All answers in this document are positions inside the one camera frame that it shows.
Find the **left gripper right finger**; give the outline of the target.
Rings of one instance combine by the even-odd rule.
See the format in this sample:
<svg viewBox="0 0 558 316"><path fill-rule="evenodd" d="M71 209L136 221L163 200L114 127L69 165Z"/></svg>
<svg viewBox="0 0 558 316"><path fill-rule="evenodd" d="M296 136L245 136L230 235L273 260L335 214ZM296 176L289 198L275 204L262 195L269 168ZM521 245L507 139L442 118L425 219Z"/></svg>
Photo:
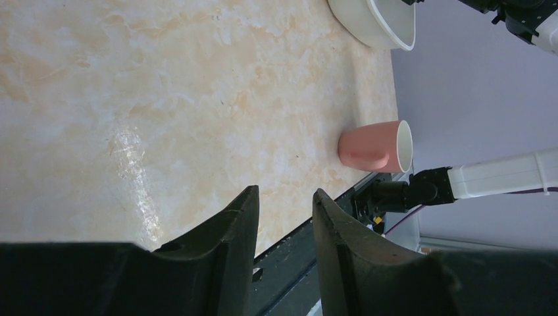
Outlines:
<svg viewBox="0 0 558 316"><path fill-rule="evenodd" d="M556 315L554 251L435 251L401 247L313 196L324 315Z"/></svg>

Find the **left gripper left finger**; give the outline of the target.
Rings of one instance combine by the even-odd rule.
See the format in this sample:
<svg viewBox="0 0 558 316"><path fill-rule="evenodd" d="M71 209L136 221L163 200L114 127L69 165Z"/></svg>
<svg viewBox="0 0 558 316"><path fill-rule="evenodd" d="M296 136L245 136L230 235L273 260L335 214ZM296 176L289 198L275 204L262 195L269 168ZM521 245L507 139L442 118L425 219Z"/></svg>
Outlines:
<svg viewBox="0 0 558 316"><path fill-rule="evenodd" d="M155 251L125 242L1 244L2 315L245 315L259 189Z"/></svg>

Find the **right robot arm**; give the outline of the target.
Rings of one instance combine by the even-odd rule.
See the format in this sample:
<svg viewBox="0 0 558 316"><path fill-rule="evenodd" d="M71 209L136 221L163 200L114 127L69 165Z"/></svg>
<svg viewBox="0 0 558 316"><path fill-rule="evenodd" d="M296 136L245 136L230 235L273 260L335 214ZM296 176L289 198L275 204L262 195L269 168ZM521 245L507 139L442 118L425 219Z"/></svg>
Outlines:
<svg viewBox="0 0 558 316"><path fill-rule="evenodd" d="M416 42L416 1L331 1L340 23L361 43L410 51ZM345 131L338 140L343 165L373 173L336 201L360 223L378 226L387 213L413 215L423 207L498 194L557 190L557 149L411 173L408 122L375 123Z"/></svg>

